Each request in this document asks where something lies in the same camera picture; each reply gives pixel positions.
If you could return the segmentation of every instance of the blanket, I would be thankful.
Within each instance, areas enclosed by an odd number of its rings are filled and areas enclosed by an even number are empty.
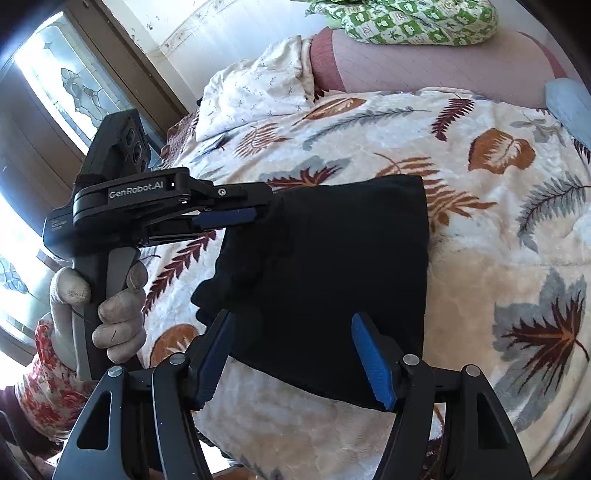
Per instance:
[[[474,45],[498,26],[489,0],[312,0],[306,14],[322,14],[365,43]]]
[[[331,95],[221,135],[213,149],[193,138],[169,166],[215,183],[265,181],[274,190],[421,176],[431,229],[424,359],[450,369],[478,365],[533,474],[549,478],[560,469],[591,410],[591,153],[555,117],[461,90],[423,89]],[[204,332],[190,297],[213,275],[223,235],[144,252],[146,365]],[[355,255],[355,238],[343,242]],[[311,395],[229,358],[194,421],[262,478],[371,479],[394,415]],[[425,479],[443,422],[437,408]]]

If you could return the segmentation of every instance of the glass panel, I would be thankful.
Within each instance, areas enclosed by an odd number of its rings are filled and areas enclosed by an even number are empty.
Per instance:
[[[62,13],[45,22],[16,58],[34,92],[84,154],[106,115],[134,108]],[[156,150],[164,143],[143,117],[142,123],[153,147],[151,165],[158,164]]]

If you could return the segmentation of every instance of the floral sleeve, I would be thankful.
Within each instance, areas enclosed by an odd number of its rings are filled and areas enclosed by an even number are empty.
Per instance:
[[[82,382],[58,359],[51,344],[53,321],[43,317],[35,331],[37,354],[15,385],[27,420],[49,439],[67,438],[96,382]]]

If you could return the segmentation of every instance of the silver bolt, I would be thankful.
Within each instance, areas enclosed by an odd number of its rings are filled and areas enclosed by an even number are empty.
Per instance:
[[[476,365],[468,365],[466,367],[466,373],[471,377],[477,377],[480,375],[480,368],[478,368]]]
[[[175,353],[174,355],[170,356],[168,361],[170,362],[171,365],[180,365],[184,362],[184,359],[185,359],[184,353]]]
[[[114,367],[109,368],[108,374],[110,377],[118,377],[123,373],[123,367],[120,365],[115,365]]]
[[[411,353],[407,353],[406,355],[404,355],[402,357],[402,361],[411,367],[418,365],[418,363],[420,362],[418,357],[416,355],[411,354]]]

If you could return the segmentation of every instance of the white glove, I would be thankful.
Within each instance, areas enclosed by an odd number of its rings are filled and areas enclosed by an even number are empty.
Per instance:
[[[144,285],[148,271],[137,262],[127,274],[127,287],[99,305],[99,318],[103,322],[92,333],[98,348],[106,348],[114,364],[122,364],[134,356],[144,345],[146,332],[141,313],[145,301]],[[72,306],[90,301],[90,287],[76,270],[62,268],[51,280],[50,304],[54,330],[51,343],[61,362],[76,370],[76,353],[72,332]]]

